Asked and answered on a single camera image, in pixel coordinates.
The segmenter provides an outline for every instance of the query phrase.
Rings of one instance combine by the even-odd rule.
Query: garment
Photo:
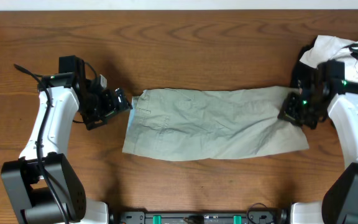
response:
[[[292,88],[145,90],[133,99],[123,152],[168,161],[242,159],[308,149],[277,119]]]
[[[351,56],[351,48],[348,47],[352,44],[358,44],[358,41],[319,35],[313,48],[302,55],[300,62],[312,68],[317,68],[317,65],[321,62],[336,59],[345,63],[345,79],[358,82],[358,59]]]

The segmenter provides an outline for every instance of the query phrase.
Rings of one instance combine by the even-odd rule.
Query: white cloth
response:
[[[133,98],[123,152],[168,161],[242,159],[308,149],[299,127],[277,119],[294,89],[145,90]]]
[[[353,43],[358,43],[358,41],[319,35],[314,47],[302,55],[300,62],[312,68],[317,68],[317,65],[321,62],[336,59],[345,63],[345,79],[358,82],[358,60],[350,56],[349,48],[343,48]]]

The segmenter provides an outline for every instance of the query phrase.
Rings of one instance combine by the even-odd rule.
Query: wooden table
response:
[[[36,82],[13,63],[52,74],[59,56],[77,55],[130,95],[287,86],[298,52],[318,34],[358,40],[358,11],[0,12],[0,170],[24,148],[39,107]],[[127,119],[93,131],[73,124],[68,149],[87,196],[114,211],[284,207],[321,200],[344,170],[329,122],[304,129],[307,151],[168,162],[121,152]],[[15,222],[0,178],[0,223]]]

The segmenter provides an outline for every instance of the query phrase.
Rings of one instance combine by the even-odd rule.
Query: wood grain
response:
[[[36,83],[14,70],[57,72],[77,55],[130,95],[144,89],[238,90],[283,85],[318,34],[358,40],[358,11],[0,12],[0,170],[25,146]],[[329,122],[307,151],[242,160],[168,162],[123,154],[128,114],[87,131],[73,124],[69,161],[88,197],[114,211],[245,210],[321,200],[344,170]],[[16,223],[0,178],[0,223]]]

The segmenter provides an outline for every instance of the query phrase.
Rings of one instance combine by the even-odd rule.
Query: white fabric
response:
[[[133,99],[123,152],[168,161],[242,159],[308,149],[277,119],[294,89],[145,90]]]
[[[336,59],[345,63],[345,79],[358,82],[358,60],[353,57],[342,57],[350,56],[350,50],[343,47],[353,43],[358,43],[358,41],[319,35],[314,43],[314,47],[303,54],[300,62],[312,68],[317,68],[317,65],[321,62]]]

